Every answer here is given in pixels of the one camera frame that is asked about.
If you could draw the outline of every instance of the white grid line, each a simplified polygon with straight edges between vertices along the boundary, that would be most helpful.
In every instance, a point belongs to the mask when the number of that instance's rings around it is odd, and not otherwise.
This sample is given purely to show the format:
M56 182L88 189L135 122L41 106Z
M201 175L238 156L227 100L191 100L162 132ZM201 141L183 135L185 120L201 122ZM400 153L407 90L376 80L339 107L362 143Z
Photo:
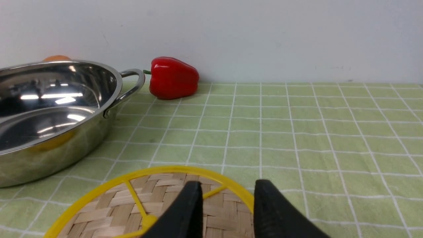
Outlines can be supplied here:
M232 96L232 94L210 94L210 96L218 96L218 97L220 97L220 96ZM259 97L259 95L248 95L248 94L236 94L235 96L240 96L240 97L257 97L257 98ZM262 96L263 97L287 97L287 95L262 95ZM291 95L290 97L310 97L310 98L314 98L315 96ZM324 95L316 95L316 97L317 98L319 98L319 97L322 97L322 98L342 98L342 96L324 96ZM368 97L363 97L363 96L345 96L345 98L367 98L367 99L370 99L370 96L368 96ZM397 100L400 99L399 97L374 97L374 98L375 99L397 99ZM406 100L422 100L423 97L405 97L404 99L406 99ZM141 103L141 102L130 101L130 103Z
M20 229L16 229L16 228L10 228L10 227L3 226L3 225L0 225L0 229L7 230L7 231L12 231L12 232L24 232L24 230L20 230ZM28 234L28 235L44 235L45 233L44 232L37 232L37 231L27 231L24 234Z
M379 108L379 105L377 104L376 100L374 98L373 102L376 104L377 108ZM389 125L389 128L392 130L392 132L394 133L396 139L399 141L399 143L401 144L401 146L403 147L405 153L407 154L407 156L410 158L411 162L414 164L414 166L416 167L416 169L419 171L420 175L423 177L423 173L419 168L419 165L417 165L416 161L414 161L413 157L411 157L410 153L408 152L408 149L405 147L404 143L402 142L402 140L400 139L400 137L398 136L397 132L394 130L394 128L392 127L391 123L389 122L388 118L386 117L386 115L381 111L382 116L386 119L386 122Z
M124 115L124 116L142 116L143 114L120 114L120 115ZM148 115L148 116L162 116L162 117L171 117L169 116L164 116L164 115ZM200 117L200 116L180 116L180 115L175 115L175 117ZM211 118L229 118L228 116L204 116L204 117L211 117ZM240 116L233 116L232 118L242 118L242 119L260 119L259 117L240 117ZM282 121L290 121L289 119L286 118L262 118L262 120L282 120ZM321 122L322 119L292 119L293 121L316 121L316 122ZM335 122L354 122L352 120L338 120L338 119L325 119L325 121L335 121ZM357 122L368 122L368 123L381 123L381 122L385 122L384 121L357 121ZM397 123L397 124L420 124L420 122L391 122L391 123ZM134 127L134 126L113 126L113 127Z
M107 157L88 157L87 160L90 159L103 159L108 161L116 161L115 159L107 158ZM118 162L127 163L127 162L134 162L134 161L142 161L142 162L150 162L150 160L118 160ZM154 161L153 163L162 163L162 164L186 164L186 162L167 162L167 161ZM199 166L222 166L221 164L213 164L213 163L194 163L189 162L189 165L199 165ZM225 164L225 167L234 167L234 168L260 168L260 166L249 166L249 165L235 165L235 164ZM291 170L298 170L298 167L286 167L286 166L268 166L268 165L262 165L262 168L274 168L274 169L291 169ZM339 170L323 170L323 169L301 169L301 171L308 171L308 172L325 172L325 173L338 173ZM342 173L356 173L356 174L374 174L374 175L391 175L391 176L398 176L398 177L420 177L419 174L398 174L398 173L378 173L378 172L368 172L368 171L356 171L356 170L341 170ZM98 182L99 180L94 179L87 179L84 177L78 177L78 176L67 176L67 177L74 177L79 178L81 180L86 181L93 181Z
M144 127L144 126L117 126L119 127L133 127L133 128L145 128L145 129L157 129L164 130L163 127ZM182 130L182 131L197 131L197 129L184 129L184 128L167 128L168 130ZM211 131L211 132L255 132L255 133L264 133L264 134L292 134L292 132L286 131L259 131L259 130L210 130L210 129L198 129L198 131ZM345 137L361 137L361 135L344 135L344 134L334 134L334 133L308 133L308 132L294 132L294 134L299 135L311 135L311 136L345 136ZM416 136L374 136L374 135L364 135L365 137L376 137L376 138L404 138L404 139L423 139L423 137Z
M107 141L106 143L110 142L120 142L126 143L125 141ZM128 142L128 144L137 144L137 145L159 145L159 143L137 143L137 142ZM181 147L190 147L190 144L161 144L161 145L168 145L168 146L181 146ZM208 148L226 148L225 146L214 146L214 145L195 145L195 147L208 147ZM259 147L252 147L252 146L228 146L229 149L260 149ZM269 150L279 150L279 151L295 151L294 149L279 149L279 148L270 148L270 147L262 147L262 149L269 149ZM312 151L312 152L332 152L332 150L315 150L315 149L298 149L298 151ZM376 155L392 155L392 156L408 156L405 154L393 154L393 153L381 153L381 152L357 152L357 151L338 151L335 150L337 153L348 153L348 154L376 154ZM411 155L413 157L423 157L423 155Z
M149 105L151 102L128 102L128 104L145 104ZM158 103L157 105L177 105L177 103ZM182 103L184 106L202 106L203 104L193 104L193 103ZM222 105L222 104L208 104L207 106L212 107L232 107L232 105ZM234 107L246 107L246 108L259 108L260 106L255 105L234 105ZM262 106L262 108L287 108L288 106ZM316 106L291 106L291 108L317 108ZM320 107L325 109L349 109L348 107ZM372 111L408 111L409 109L396 109L396 108L350 108L350 109L359 109L359 110L372 110ZM423 109L413 109L413 111L423 111ZM143 114L126 114L122 113L121 115L143 115Z
M258 170L258 177L261 179L261 178L263 178L263 169L262 169L262 165L263 165L263 153L262 153L262 149L261 149L261 147L262 147L262 141L261 141L261 138L262 138L262 131L263 131L263 129L262 129L262 93L261 93L261 83L260 83L260 119L259 119L259 124L260 124L260 136L259 136L259 145L258 145L258 147L260 148L259 149L259 152L258 152L258 154L259 154L259 158L258 158L258 164L260 165L260 169Z
M288 87L285 84L285 89L286 89L286 94L288 95ZM308 211L308 203L307 203L307 197L305 195L305 188L304 188L304 181L302 178L302 172L301 172L301 166L299 163L299 155L298 155L298 148L297 148L297 140L295 139L295 131L294 131L294 123L292 122L292 113L291 113L291 108L289 107L289 97L287 97L287 101L288 101L288 111L289 111L289 118L291 120L291 130L292 130L292 137L294 140L294 150L295 150L295 157L297 159L297 166L298 166L298 173L299 173L299 181L301 183L301 189L302 189L302 196L304 197L304 208L305 208L305 216L307 218L310 217L310 213Z
M157 155L157 153L158 153L158 151L159 151L159 149L160 149L160 147L161 147L161 145L162 145L162 143L163 143L163 141L164 141L164 139L165 139L165 137L166 137L166 135L167 135L167 133L169 131L169 127L170 127L170 125L172 123L172 120L173 120L174 116L176 115L176 112L178 111L178 108L179 108L181 102L182 102L182 98L179 99L179 103L176 106L175 111L173 112L173 115L172 115L172 117L169 120L169 123L168 123L168 126L166 127L165 133L163 133L162 139L160 140L159 145L156 148L156 151L154 152L153 156L151 157L150 162L148 163L148 168L151 167L151 164L153 163L154 159L156 158L156 155Z
M221 174L223 174L223 172L225 171L226 154L228 153L228 143L229 143L229 134L230 134L229 131L231 130L231 121L232 121L232 115L233 115L233 106L235 105L235 95L236 95L236 83L235 83L235 87L233 89L233 99L232 99L231 115L229 116L228 134L226 136L225 151L223 153L222 169L220 170L220 173Z
M358 126L358 123L357 123L357 122L355 122L355 124L356 124L356 126L357 126L358 131L359 131L359 132L360 132L360 134L362 135L363 133L361 132L361 129L360 129L360 127ZM369 146L369 144L367 143L367 140L366 140L366 138L365 138L364 136L363 136L363 140L364 140L364 143L366 144L367 149L371 152L370 146ZM379 168L379 165L378 165L378 163L377 163L377 161L376 161L376 159L375 159L375 157L374 157L373 153L370 153L370 156L372 157L373 163L375 164L377 171L380 173L380 177L381 177L381 179L382 179L382 182L383 182L383 184L384 184L385 188L387 189L388 193L389 193L389 194L390 194L390 196L392 197L392 200L393 200L393 202L394 202L394 206L395 206L395 208L396 208L396 210L397 210L397 212L398 212L398 215L399 215L399 217L400 217L400 219L401 219L402 224L404 225L404 228L405 228L405 229L406 229L406 231L407 231L408 236L409 236L410 238L412 238L411 232L410 232L410 230L407 228L407 224L406 224L405 219L404 219L404 217L403 217L403 215L402 215L402 213L401 213L401 210L400 210L400 208L399 208L399 206L398 206L397 200L396 200L396 198L394 197L394 195L393 195L392 191L389 189L389 186L388 186L388 184L386 183L385 177L382 175L382 172L381 172L381 170L380 170L380 168Z
M195 140L197 139L198 132L200 131L201 121L203 120L204 112L206 111L206 106L207 106L207 102L209 100L210 92L212 91L212 86L213 86L213 84L210 84L209 94L207 95L206 102L204 103L203 112L201 113L200 119L198 120L198 126L197 126L197 129L195 130L194 139L192 140L192 145L191 145L191 148L190 148L190 152L188 153L188 158L187 158L187 161L185 162L185 165L188 165L188 163L190 161L191 154L192 154L192 151L193 151L194 145L195 145Z
M310 219L310 221L313 222L322 222L322 223L326 223L326 224L338 224L338 225L354 225L355 222L353 221L325 221L325 220L320 220L320 219ZM423 230L423 227L402 227L402 226L395 226L395 225L385 225L385 224L374 224L374 223L368 223L368 222L359 222L358 223L360 226L372 226L372 227L385 227L385 228L397 228L397 229L402 229L402 230Z
M155 98L155 99L154 99L154 101L150 104L150 106L148 107L148 109L147 109L147 111L146 111L146 114L145 114L144 116L142 116L142 117L141 117L141 119L140 119L140 121L138 122L137 127L141 124L141 122L143 121L143 119L146 117L147 113L150 111L151 107L154 105L154 102L155 102L156 100L157 100L157 98ZM112 164L111 168L110 168L110 169L109 169L109 171L106 173L106 176L105 176L105 177L104 177L104 179L103 179L103 183L105 183L105 182L107 181L107 178L109 177L110 173L112 172L113 168L115 167L116 162L117 162L117 161L121 158L122 154L124 153L124 151L125 151L126 147L128 147L128 144L129 144L129 142L131 141L132 137L135 135L135 132L136 132L136 131L137 131L137 130L135 129L135 130L131 133L131 135L129 136L128 141L126 141L125 145L123 146L123 148L122 148L121 152L119 153L118 157L116 158L115 162L113 162L113 164Z
M313 94L316 95L316 92L314 91L313 85L311 85L311 89L313 90ZM317 104L317 108L319 109L320 116L323 119L323 114L322 114L322 112L321 112L321 110L319 108L319 102L317 100L317 97L316 97L316 104ZM323 127L324 127L324 130L325 130L326 135L327 135L327 140L329 142L330 149L332 150L332 154L333 154L333 157L335 159L336 167L338 168L339 178L341 179L342 187L343 187L344 193L345 193L345 195L347 197L348 205L349 205L349 208L351 209L352 217L354 218L354 222L356 223L355 226L357 228L358 237L361 238L361 237L363 237L363 235L361 234L361 229L360 229L360 225L358 224L357 215L355 214L355 210L354 210L354 207L352 205L352 201L351 201L351 198L349 196L348 190L346 188L345 180L344 180L343 175L342 175L342 172L341 172L341 166L339 165L338 157L337 157L337 155L335 153L335 150L333 149L332 140L330 138L330 135L329 135L329 132L327 130L326 123L324 122L324 120L323 120Z

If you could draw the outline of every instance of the woven bamboo trivet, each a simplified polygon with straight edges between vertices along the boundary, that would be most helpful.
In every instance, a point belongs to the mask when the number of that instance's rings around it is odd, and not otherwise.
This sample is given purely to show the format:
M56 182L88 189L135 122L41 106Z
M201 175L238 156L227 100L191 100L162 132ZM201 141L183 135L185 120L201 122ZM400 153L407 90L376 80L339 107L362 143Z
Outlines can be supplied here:
M74 213L57 237L113 238L142 230L143 212L160 217L190 180L202 183L203 237L254 237L251 205L223 183L183 172L144 175L106 190Z

